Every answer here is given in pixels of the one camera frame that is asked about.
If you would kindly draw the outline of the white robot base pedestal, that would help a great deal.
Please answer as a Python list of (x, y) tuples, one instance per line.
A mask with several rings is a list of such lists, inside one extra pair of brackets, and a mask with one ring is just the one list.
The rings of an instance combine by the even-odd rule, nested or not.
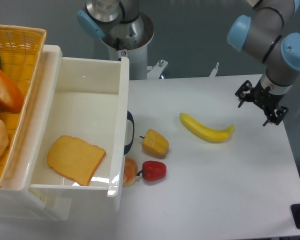
[(129, 59), (130, 80), (163, 78), (167, 61), (148, 64), (148, 45), (155, 30), (138, 0), (88, 0), (76, 17), (89, 36), (107, 47), (110, 60)]

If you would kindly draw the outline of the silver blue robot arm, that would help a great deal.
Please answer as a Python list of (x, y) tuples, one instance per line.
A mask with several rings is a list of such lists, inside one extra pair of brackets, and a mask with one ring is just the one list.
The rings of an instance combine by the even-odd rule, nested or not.
[(246, 80), (235, 92), (239, 103), (253, 103), (268, 123), (279, 125), (289, 109), (279, 102), (300, 75), (300, 33), (282, 36), (286, 23), (300, 7), (299, 0), (251, 0), (254, 17), (239, 16), (227, 34), (227, 42), (266, 66), (256, 85)]

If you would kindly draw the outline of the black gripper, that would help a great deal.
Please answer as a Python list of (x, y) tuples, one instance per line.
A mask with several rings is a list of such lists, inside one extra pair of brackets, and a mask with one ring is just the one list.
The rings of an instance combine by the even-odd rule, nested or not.
[(249, 80), (246, 80), (235, 92), (235, 96), (239, 101), (238, 108), (244, 103), (253, 101), (255, 105), (263, 110), (266, 120), (262, 126), (267, 124), (278, 126), (289, 111), (285, 106), (278, 107), (279, 101), (283, 96), (270, 93), (270, 89), (269, 86), (263, 88), (260, 80), (255, 87), (252, 86)]

